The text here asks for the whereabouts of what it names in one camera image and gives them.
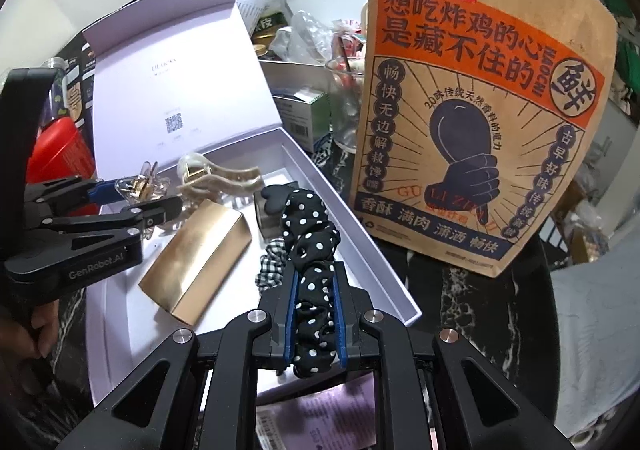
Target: rectangular gold case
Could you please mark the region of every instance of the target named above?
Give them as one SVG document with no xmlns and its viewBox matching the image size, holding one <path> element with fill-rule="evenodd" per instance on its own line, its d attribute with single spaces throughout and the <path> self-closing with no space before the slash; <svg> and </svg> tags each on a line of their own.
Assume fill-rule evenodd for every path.
<svg viewBox="0 0 640 450">
<path fill-rule="evenodd" d="M 204 201 L 162 250 L 140 289 L 181 322 L 195 325 L 250 242 L 242 213 Z"/>
</svg>

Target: brown kraft paper bag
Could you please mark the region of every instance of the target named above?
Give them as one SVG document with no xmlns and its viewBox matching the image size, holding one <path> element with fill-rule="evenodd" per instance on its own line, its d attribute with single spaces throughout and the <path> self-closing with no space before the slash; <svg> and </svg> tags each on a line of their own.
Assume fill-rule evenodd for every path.
<svg viewBox="0 0 640 450">
<path fill-rule="evenodd" d="M 615 53 L 598 0 L 369 0 L 351 208 L 375 237 L 498 276 L 574 177 Z"/>
</svg>

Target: white fabric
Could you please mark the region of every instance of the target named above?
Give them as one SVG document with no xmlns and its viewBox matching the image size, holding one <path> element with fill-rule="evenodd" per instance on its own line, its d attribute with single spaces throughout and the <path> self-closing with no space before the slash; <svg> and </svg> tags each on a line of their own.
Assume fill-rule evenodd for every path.
<svg viewBox="0 0 640 450">
<path fill-rule="evenodd" d="M 571 436 L 640 385 L 640 229 L 551 280 L 560 333 L 556 426 Z"/>
</svg>

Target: box lid flap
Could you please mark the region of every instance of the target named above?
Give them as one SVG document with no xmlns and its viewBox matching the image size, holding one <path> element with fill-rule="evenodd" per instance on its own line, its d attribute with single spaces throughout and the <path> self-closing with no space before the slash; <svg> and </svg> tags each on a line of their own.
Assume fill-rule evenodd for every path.
<svg viewBox="0 0 640 450">
<path fill-rule="evenodd" d="M 89 27 L 98 175 L 281 125 L 235 0 L 139 0 Z"/>
</svg>

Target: polka dot scrunchie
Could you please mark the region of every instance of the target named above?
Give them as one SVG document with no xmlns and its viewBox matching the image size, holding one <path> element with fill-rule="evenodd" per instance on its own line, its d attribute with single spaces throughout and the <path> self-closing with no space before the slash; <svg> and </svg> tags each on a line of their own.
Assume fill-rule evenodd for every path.
<svg viewBox="0 0 640 450">
<path fill-rule="evenodd" d="M 313 191 L 290 192 L 280 221 L 285 250 L 298 271 L 294 372 L 326 372 L 335 358 L 334 253 L 340 233 Z"/>
</svg>

